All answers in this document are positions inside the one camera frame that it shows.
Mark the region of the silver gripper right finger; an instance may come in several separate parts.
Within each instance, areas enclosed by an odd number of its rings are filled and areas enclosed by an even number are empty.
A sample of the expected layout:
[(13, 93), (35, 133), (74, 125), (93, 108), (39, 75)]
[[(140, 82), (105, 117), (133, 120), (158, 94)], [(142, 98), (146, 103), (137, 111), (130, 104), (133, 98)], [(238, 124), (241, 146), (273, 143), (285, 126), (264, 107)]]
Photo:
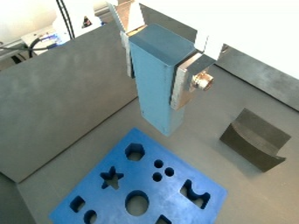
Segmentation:
[(213, 77), (208, 74), (210, 65), (217, 61), (222, 43), (213, 35), (197, 31), (194, 51), (180, 62), (172, 84), (170, 108), (178, 110), (193, 97), (193, 91), (206, 91)]

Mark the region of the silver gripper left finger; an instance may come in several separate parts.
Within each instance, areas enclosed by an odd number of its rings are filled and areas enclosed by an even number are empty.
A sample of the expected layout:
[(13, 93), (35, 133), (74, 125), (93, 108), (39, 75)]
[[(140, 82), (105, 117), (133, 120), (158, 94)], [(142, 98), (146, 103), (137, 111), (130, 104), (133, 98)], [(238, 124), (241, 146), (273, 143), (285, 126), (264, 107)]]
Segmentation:
[(121, 45), (125, 49), (126, 75), (134, 78), (128, 38), (145, 28), (140, 4), (137, 0), (106, 0), (106, 6), (116, 22)]

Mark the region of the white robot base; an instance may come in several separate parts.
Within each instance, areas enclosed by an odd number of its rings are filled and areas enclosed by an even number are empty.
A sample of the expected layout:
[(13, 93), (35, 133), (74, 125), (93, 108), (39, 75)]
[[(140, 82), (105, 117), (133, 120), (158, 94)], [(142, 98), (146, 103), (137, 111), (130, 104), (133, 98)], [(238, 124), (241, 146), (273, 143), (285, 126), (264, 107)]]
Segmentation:
[(104, 0), (0, 0), (0, 57), (33, 55), (62, 45), (105, 22), (94, 2)]

